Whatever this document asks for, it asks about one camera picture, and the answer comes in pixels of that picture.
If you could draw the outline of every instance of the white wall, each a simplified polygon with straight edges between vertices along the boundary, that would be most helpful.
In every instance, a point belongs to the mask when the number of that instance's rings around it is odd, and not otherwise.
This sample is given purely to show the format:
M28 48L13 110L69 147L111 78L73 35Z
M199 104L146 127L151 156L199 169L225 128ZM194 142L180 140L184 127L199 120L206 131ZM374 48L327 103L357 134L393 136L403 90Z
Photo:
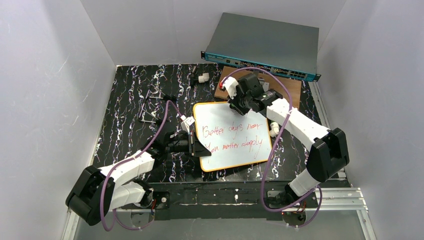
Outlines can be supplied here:
M202 63L223 12L318 27L321 46L345 1L81 0L117 65Z
M116 66L79 0L0 4L0 238L62 236Z
M332 128L346 132L348 179L378 239L422 239L424 1L348 0L318 53Z

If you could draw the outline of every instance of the red handwriting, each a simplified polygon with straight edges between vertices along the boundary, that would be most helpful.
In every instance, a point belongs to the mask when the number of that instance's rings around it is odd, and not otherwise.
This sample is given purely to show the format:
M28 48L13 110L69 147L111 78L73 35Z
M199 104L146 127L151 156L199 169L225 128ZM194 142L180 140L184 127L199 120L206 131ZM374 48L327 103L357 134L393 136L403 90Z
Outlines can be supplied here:
M259 129L259 126L262 124L249 124L247 125L247 129Z
M215 127L212 130L208 130L208 126L203 126L203 137L207 138L208 136L212 136L212 135L220 135L224 133L224 128L219 128L219 127Z
M261 140L258 140L258 135L256 135L256 139L255 140L248 140L248 137L246 137L246 141L245 142L243 142L242 144L241 144L241 146L242 147L247 147L247 146L249 146L249 152L251 152L252 151L252 147L253 146L258 146L259 145L259 148L257 149L257 152L254 154L254 159L256 159L256 157L258 156L258 153L259 153L259 150L261 149L261 146L262 146L262 139Z
M222 150L225 149L238 149L239 145L237 143L231 142L230 144L224 144L222 145Z
M205 147L211 152L211 153L213 153L213 152L216 152L216 151L219 151L219 149L218 149L218 146L214 146L213 148L212 148L212 150L211 150L211 143L209 143L209 145L205 145Z
M241 132L241 131L243 131L243 129L244 129L243 124L239 124L238 126L234 126L234 122L232 122L232 126L228 127L228 131L235 132L235 135L232 138L233 140L236 139L237 133L239 132L239 130Z

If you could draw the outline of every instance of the whiteboard with orange border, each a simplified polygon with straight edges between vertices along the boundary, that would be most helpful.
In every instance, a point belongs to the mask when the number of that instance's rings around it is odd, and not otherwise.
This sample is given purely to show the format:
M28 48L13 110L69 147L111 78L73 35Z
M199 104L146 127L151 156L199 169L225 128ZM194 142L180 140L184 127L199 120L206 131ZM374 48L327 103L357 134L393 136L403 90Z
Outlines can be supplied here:
M240 115L227 102L197 103L193 107L196 134L212 156L200 158L211 172L264 162L271 151L267 119L250 111Z

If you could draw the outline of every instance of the table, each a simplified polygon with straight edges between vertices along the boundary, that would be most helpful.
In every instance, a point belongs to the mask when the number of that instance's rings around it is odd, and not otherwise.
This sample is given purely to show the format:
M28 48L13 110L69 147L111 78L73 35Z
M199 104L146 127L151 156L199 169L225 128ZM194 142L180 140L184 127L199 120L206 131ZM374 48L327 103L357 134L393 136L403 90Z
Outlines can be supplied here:
M209 73L209 81L190 87L188 75L197 66L197 73ZM193 115L196 103L222 101L214 98L223 65L179 64L120 66L117 68L104 121L100 130L93 165L97 168L116 163L141 148L157 130L154 123L137 121L149 84L156 91L178 97L177 106L186 116ZM147 101L146 109L162 118L165 102L160 99ZM309 85L302 82L299 111L321 124ZM168 120L179 126L176 112L171 109ZM267 180L291 181L305 169L308 152L291 134L285 131L272 160ZM203 172L198 159L182 153L170 154L167 161L140 176L149 183L260 181L265 163Z

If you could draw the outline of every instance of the marble tabletop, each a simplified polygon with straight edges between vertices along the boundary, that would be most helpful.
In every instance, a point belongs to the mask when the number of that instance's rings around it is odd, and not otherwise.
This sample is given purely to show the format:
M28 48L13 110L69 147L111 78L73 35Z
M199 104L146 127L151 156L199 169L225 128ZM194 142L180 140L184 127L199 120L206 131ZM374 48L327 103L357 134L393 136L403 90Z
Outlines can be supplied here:
M198 74L209 73L209 81L190 87L188 75L197 66ZM140 149L158 129L154 123L138 122L138 115L149 85L153 92L177 96L177 107L186 116L193 115L193 106L202 102L221 102L214 98L221 76L221 64L179 64L120 66L117 68L109 101L100 130L93 165L97 168L116 163ZM146 110L163 118L165 102L160 99L146 101ZM307 82L302 82L299 111L317 123L321 123ZM174 109L168 113L168 121L179 129ZM267 180L291 181L305 169L308 151L299 140L285 131L272 160ZM168 159L152 171L140 176L150 183L212 182L212 181L260 181L265 162L203 172L198 158L182 153L170 154Z

